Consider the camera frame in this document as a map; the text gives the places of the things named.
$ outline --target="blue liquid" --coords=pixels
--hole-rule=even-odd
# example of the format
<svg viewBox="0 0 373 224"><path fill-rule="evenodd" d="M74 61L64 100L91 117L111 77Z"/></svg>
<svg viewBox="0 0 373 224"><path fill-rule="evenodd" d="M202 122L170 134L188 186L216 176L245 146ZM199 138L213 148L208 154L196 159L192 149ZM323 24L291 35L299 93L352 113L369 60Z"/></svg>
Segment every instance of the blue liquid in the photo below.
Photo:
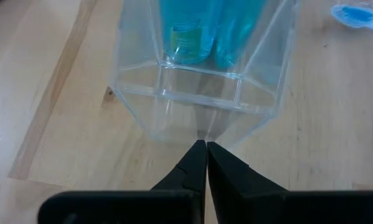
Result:
<svg viewBox="0 0 373 224"><path fill-rule="evenodd" d="M203 61L211 52L223 0L159 0L165 53L178 63Z"/></svg>
<svg viewBox="0 0 373 224"><path fill-rule="evenodd" d="M230 68L237 62L266 2L267 0L225 0L216 47L216 63L219 68Z"/></svg>

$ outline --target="bottle label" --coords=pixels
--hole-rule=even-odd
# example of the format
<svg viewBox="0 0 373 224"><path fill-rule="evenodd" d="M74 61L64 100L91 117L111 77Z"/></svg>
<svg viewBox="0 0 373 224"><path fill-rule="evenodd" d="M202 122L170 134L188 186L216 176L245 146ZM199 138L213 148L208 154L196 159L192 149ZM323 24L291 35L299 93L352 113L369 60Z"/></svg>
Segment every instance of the bottle label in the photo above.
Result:
<svg viewBox="0 0 373 224"><path fill-rule="evenodd" d="M171 51L177 59L199 57L202 30L200 19L175 24L171 31Z"/></svg>

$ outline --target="clear plastic container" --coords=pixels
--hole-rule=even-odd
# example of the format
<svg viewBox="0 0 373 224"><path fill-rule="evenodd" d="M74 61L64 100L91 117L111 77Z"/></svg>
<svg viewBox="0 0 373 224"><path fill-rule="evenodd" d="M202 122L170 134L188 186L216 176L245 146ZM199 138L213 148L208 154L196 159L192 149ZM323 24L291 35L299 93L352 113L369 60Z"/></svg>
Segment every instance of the clear plastic container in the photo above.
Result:
<svg viewBox="0 0 373 224"><path fill-rule="evenodd" d="M299 0L262 1L259 10L243 12L256 13L248 21L234 10L234 17L240 17L236 22L252 24L248 34L239 35L240 43L221 36L224 26L235 23L227 20L232 13L224 11L233 1L189 1L207 4L191 7L196 12L184 11L183 21L177 17L175 25L162 5L168 1L124 0L110 87L154 139L205 139L231 147L279 110ZM171 1L179 6L186 2ZM179 27L187 29L176 33ZM229 27L229 33L241 31L238 27L244 26ZM196 54L194 50L211 45L206 42L210 38L209 54ZM222 66L218 49L226 48L232 63ZM194 56L200 58L189 60Z"/></svg>

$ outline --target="transparent plastic bin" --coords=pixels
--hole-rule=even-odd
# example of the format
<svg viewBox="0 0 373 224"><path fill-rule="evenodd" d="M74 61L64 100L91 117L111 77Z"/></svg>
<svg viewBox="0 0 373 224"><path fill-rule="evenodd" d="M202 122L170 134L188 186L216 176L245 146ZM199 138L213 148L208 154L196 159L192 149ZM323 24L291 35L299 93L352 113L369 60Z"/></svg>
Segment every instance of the transparent plastic bin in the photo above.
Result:
<svg viewBox="0 0 373 224"><path fill-rule="evenodd" d="M154 139L232 147L279 110L300 2L267 0L233 66L221 68L217 37L202 62L168 55L160 1L124 0L110 87Z"/></svg>

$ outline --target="wooden surface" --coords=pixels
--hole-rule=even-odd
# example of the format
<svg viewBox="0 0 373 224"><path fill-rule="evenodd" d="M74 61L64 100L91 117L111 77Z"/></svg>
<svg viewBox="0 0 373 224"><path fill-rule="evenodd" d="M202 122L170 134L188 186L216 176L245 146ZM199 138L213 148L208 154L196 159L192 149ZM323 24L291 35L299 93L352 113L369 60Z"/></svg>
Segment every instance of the wooden surface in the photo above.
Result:
<svg viewBox="0 0 373 224"><path fill-rule="evenodd" d="M373 189L373 32L337 24L334 2L303 1L283 110L233 149L290 190ZM0 2L0 223L63 190L149 189L189 148L150 140L106 91L121 5Z"/></svg>

